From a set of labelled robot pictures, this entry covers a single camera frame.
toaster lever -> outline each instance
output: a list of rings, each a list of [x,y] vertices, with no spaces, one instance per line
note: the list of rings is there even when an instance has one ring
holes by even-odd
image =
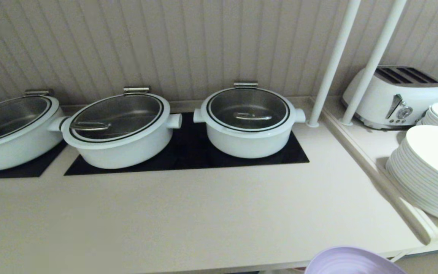
[[[393,112],[396,110],[396,108],[400,105],[402,101],[403,98],[400,94],[396,94],[393,96],[393,102],[391,103],[390,110],[388,110],[388,114],[386,114],[385,119],[390,118],[390,116],[393,114]]]

stainless steel lid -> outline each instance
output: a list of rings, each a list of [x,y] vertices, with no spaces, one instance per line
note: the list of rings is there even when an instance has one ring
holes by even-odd
[[[109,142],[135,135],[163,114],[163,103],[145,93],[109,97],[81,111],[71,122],[71,134],[84,142]]]
[[[217,123],[248,132],[278,127],[290,115],[286,102],[272,92],[240,87],[214,96],[207,111]]]
[[[0,139],[34,123],[49,109],[45,97],[20,97],[0,103]]]

purple bowl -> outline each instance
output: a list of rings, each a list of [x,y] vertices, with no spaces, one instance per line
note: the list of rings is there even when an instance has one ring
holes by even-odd
[[[407,274],[389,260],[370,251],[339,246],[315,255],[305,274]]]

beadboard wall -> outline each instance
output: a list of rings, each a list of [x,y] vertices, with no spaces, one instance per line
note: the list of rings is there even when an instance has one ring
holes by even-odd
[[[331,94],[371,54],[392,0],[363,0]],[[234,80],[286,96],[318,91],[347,0],[0,0],[0,101],[52,87],[87,104],[151,85],[204,99]],[[438,78],[438,0],[410,0],[382,64]]]

toaster dial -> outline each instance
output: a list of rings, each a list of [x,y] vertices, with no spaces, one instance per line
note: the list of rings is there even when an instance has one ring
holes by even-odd
[[[410,114],[412,114],[413,112],[413,108],[411,107],[403,107],[402,109],[400,109],[397,113],[397,118],[398,119],[405,119],[407,118]]]

